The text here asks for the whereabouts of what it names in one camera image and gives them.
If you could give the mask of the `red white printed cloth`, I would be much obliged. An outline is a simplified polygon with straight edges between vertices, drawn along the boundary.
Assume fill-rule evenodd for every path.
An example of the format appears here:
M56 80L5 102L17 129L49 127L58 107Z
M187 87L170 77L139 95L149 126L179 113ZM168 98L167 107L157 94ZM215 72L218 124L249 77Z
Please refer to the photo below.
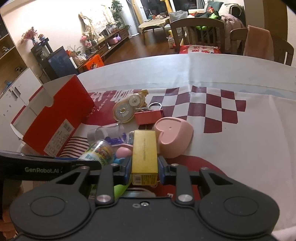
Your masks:
M187 85L150 89L165 116L193 126L189 147L176 162L202 164L272 197L280 208L273 231L295 240L295 101L273 95Z

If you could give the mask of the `green lid jar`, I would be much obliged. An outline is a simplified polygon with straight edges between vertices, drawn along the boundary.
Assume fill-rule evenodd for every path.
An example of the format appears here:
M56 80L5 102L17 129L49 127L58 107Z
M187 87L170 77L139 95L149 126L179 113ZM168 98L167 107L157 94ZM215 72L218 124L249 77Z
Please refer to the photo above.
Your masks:
M113 162L114 151L106 140L99 139L91 144L78 160L97 161L101 166L105 166Z

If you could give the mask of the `small bottle on floor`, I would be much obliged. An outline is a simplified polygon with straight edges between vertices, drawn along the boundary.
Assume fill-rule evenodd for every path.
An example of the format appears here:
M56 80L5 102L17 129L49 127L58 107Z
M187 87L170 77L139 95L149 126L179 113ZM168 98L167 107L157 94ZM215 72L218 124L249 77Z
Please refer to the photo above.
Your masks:
M169 48L170 49L175 48L175 40L174 40L174 38L172 36L168 36L167 40L168 40Z

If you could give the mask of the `wooden chair with towel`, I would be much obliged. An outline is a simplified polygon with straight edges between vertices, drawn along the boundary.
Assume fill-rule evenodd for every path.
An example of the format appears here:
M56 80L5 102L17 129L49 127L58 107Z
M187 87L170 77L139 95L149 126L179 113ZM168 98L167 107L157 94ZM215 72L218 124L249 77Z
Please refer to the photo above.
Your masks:
M247 32L247 28L238 28L230 32L231 54L243 55ZM293 46L277 35L272 34L271 36L274 48L274 61L291 66L294 55Z

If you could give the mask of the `yellow rectangular box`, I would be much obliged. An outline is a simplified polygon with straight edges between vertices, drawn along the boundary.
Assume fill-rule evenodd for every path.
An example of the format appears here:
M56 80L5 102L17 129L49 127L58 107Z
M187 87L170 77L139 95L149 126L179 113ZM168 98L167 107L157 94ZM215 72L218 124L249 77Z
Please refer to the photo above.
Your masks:
M155 131L136 130L132 150L132 184L154 186L158 182L158 153Z

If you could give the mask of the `clear jar with blue beads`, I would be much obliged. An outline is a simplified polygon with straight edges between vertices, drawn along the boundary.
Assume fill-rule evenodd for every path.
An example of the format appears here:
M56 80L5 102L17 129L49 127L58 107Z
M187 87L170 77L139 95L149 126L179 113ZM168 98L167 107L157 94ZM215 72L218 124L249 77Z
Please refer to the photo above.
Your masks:
M91 145L99 140L105 140L112 146L126 143L127 135L125 127L121 123L114 123L106 126L100 126L87 133L88 143Z

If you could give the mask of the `red cardboard box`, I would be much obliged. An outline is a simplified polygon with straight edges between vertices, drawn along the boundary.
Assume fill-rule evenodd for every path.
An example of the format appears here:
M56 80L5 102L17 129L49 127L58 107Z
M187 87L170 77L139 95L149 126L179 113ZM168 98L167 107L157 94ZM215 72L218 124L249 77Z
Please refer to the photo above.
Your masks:
M11 125L38 154L56 157L93 107L78 76L68 75L43 84Z

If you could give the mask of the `wooden tv cabinet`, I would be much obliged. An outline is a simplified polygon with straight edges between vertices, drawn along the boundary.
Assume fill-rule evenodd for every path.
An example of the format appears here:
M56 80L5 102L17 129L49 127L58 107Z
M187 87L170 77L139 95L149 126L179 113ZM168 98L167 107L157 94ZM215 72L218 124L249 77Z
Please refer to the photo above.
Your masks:
M109 44L109 40L110 38L112 38L116 33L119 33L119 35L121 36L122 40L116 44L116 45L110 45ZM79 73L84 72L85 70L83 70L83 65L85 64L85 62L91 58L92 56L99 54L102 61L104 61L108 55L112 52L114 52L114 50L120 46L122 43L124 43L126 40L129 39L129 32L127 28L122 28L122 29L118 29L115 30L113 33L109 34L108 36L102 38L101 40L99 40L95 45L90 46L88 48L86 48L85 50L85 54L86 54L86 60L84 60L80 65L78 65L76 67L77 71Z

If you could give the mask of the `green potted plant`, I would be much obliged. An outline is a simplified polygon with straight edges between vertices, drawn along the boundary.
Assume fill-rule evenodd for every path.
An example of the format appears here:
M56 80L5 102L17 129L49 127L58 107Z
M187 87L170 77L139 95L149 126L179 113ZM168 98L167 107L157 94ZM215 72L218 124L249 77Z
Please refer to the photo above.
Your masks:
M130 25L127 25L121 15L122 12L122 4L119 1L113 0L111 4L111 9L113 10L113 18L115 20L115 24L118 29L122 28L130 28Z

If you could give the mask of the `white plastic bag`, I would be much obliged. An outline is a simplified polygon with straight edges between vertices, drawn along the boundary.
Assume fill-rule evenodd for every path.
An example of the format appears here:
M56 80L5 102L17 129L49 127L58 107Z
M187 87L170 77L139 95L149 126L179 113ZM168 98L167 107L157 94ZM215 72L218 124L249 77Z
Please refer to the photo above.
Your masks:
M179 20L179 19L185 19L188 16L187 11L179 10L175 12L169 13L169 18L170 22L172 23L173 21Z

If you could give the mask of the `dark blue box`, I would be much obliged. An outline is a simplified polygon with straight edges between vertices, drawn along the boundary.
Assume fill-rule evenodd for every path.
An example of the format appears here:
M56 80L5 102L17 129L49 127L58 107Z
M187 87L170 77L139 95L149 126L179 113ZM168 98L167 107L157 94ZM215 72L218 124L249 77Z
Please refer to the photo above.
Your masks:
M77 69L74 67L63 46L51 53L47 57L47 61L50 66L51 80L67 75L78 75Z

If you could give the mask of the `orange gift box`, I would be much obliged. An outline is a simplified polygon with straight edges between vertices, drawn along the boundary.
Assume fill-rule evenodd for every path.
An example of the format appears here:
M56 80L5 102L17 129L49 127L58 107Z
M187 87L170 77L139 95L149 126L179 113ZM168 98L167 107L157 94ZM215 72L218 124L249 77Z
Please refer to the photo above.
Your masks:
M96 54L85 62L85 64L83 65L83 70L88 71L102 66L104 66L104 63L100 55Z

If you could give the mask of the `red seat cushion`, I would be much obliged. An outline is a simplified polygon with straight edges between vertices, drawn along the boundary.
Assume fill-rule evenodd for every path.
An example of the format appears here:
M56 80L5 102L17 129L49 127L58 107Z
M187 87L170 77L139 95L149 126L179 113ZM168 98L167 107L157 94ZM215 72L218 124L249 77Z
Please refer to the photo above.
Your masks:
M179 54L189 53L209 53L209 54L221 54L220 48L215 46L204 45L182 45L180 46Z

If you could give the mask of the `pink heart-shaped box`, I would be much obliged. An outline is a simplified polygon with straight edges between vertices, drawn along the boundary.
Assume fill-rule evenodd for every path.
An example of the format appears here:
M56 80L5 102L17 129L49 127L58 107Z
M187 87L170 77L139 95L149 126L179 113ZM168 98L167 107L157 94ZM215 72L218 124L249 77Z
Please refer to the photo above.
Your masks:
M153 130L156 132L160 155L169 159L182 155L193 136L193 126L186 120L175 117L159 119Z

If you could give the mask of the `pink towel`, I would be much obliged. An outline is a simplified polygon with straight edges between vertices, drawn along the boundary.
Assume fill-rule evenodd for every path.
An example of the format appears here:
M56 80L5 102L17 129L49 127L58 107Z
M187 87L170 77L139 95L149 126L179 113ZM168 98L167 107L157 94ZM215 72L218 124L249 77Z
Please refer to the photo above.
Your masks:
M249 25L243 55L273 61L273 39L269 30Z

